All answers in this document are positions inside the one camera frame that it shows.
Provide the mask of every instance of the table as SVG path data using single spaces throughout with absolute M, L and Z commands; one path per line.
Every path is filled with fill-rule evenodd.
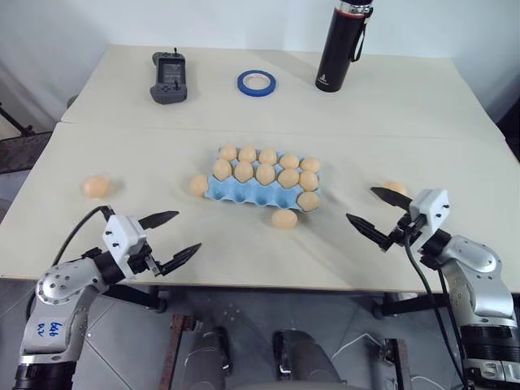
M 216 148 L 226 142 L 321 159 L 323 206 L 281 232 L 270 225 L 266 208 L 191 197 L 189 178 L 209 172 Z M 116 182 L 106 201 L 119 213 L 180 211 L 149 234 L 157 260 L 203 243 L 178 271 L 164 278 L 141 274 L 136 283 L 422 291 L 402 248 L 381 253 L 345 218 L 346 212 L 361 215 L 389 232 L 402 210 L 368 188 L 396 180 L 412 196 L 423 188 L 447 188 L 452 214 L 445 230 L 492 247 L 503 259 L 505 283 L 520 291 L 520 170 L 504 142 L 91 123 L 60 123 L 54 130 L 0 224 L 2 277 L 36 279 L 45 271 L 73 225 L 100 204 L 80 192 L 82 180 L 99 173 Z M 89 223 L 64 259 L 101 245 L 103 226 L 101 218 Z M 436 273 L 426 274 L 439 291 Z
M 150 96 L 152 54 L 167 47 L 112 45 L 62 121 L 139 128 L 343 134 L 502 141 L 449 59 L 363 55 L 344 87 L 314 86 L 319 53 L 179 48 L 188 100 L 162 106 Z M 269 97 L 248 97 L 236 78 L 249 69 L 278 80 Z

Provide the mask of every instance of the remote controller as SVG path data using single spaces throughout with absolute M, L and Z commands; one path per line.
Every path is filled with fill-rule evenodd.
M 154 53 L 152 61 L 157 67 L 157 80 L 149 89 L 152 98 L 161 104 L 178 103 L 186 100 L 186 59 L 177 53 Z

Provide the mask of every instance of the egg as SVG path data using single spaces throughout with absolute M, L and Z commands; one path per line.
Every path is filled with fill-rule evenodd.
M 275 165 L 278 162 L 278 154 L 273 148 L 264 149 L 258 156 L 258 161 L 261 164 Z
M 245 183 L 253 177 L 253 165 L 250 162 L 240 161 L 235 166 L 235 177 L 241 183 Z
M 275 168 L 269 164 L 260 164 L 257 168 L 257 180 L 260 184 L 268 185 L 275 181 Z
M 278 182 L 285 189 L 290 189 L 298 184 L 300 175 L 296 169 L 284 169 L 278 175 Z
M 203 196 L 208 190 L 208 176 L 197 175 L 189 181 L 189 193 L 194 197 Z
M 236 158 L 236 147 L 226 144 L 220 148 L 220 158 L 226 161 L 232 161 Z
M 231 171 L 231 164 L 228 161 L 219 158 L 214 162 L 213 176 L 215 179 L 220 181 L 226 180 L 229 176 L 231 176 Z
M 318 187 L 318 177 L 310 171 L 303 171 L 298 182 L 305 191 L 314 191 Z
M 395 191 L 396 193 L 400 193 L 401 195 L 408 196 L 408 191 L 406 191 L 406 187 L 401 184 L 397 183 L 396 181 L 388 181 L 385 184 L 383 184 L 383 187 L 386 189 L 391 189 L 392 191 Z
M 300 165 L 300 159 L 294 154 L 284 154 L 279 160 L 279 164 L 285 169 L 295 169 Z
M 271 222 L 275 228 L 288 230 L 296 226 L 298 217 L 294 211 L 277 210 L 271 216 Z
M 110 179 L 103 175 L 89 177 L 83 182 L 83 194 L 90 198 L 102 198 L 108 194 Z
M 247 163 L 252 163 L 256 159 L 257 159 L 257 151 L 253 146 L 248 145 L 248 146 L 244 146 L 242 149 L 240 149 L 240 153 L 238 154 L 238 161 L 245 161 Z
M 303 161 L 300 163 L 300 168 L 304 171 L 316 173 L 317 171 L 319 171 L 320 167 L 321 164 L 316 158 L 307 157 L 304 158 Z
M 319 195 L 317 193 L 305 192 L 302 193 L 298 199 L 297 204 L 304 211 L 316 210 L 319 207 Z

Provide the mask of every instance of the egg tray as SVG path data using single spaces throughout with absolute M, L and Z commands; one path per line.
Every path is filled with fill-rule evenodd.
M 260 154 L 261 150 L 257 150 L 257 156 Z M 282 152 L 276 152 L 278 155 L 278 161 L 284 155 Z M 305 158 L 302 156 L 298 156 L 300 161 Z M 235 166 L 238 164 L 238 160 L 234 159 L 230 161 L 233 170 Z M 217 180 L 213 175 L 208 177 L 208 190 L 204 194 L 205 197 L 209 199 L 213 199 L 214 201 L 233 201 L 235 203 L 253 203 L 256 206 L 264 207 L 264 206 L 276 206 L 280 209 L 294 209 L 303 211 L 301 207 L 297 204 L 298 196 L 305 192 L 305 190 L 299 185 L 296 184 L 291 188 L 284 188 L 277 181 L 278 174 L 283 170 L 283 168 L 277 163 L 273 166 L 275 168 L 275 181 L 268 185 L 263 185 L 256 179 L 256 169 L 260 165 L 258 160 L 253 162 L 254 174 L 253 178 L 249 179 L 245 183 L 241 183 L 238 181 L 235 176 L 231 175 L 227 179 L 220 181 Z M 303 170 L 298 167 L 296 168 L 298 173 L 302 173 Z M 314 190 L 315 193 L 321 195 L 321 189 L 318 187 Z

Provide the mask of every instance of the white wall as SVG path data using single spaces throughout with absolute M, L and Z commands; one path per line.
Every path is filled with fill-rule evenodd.
M 17 84 L 17 98 L 48 124 L 81 90 L 109 42 L 321 51 L 336 3 L 0 0 L 0 77 Z M 520 0 L 374 5 L 366 53 L 453 58 L 493 119 L 518 98 Z

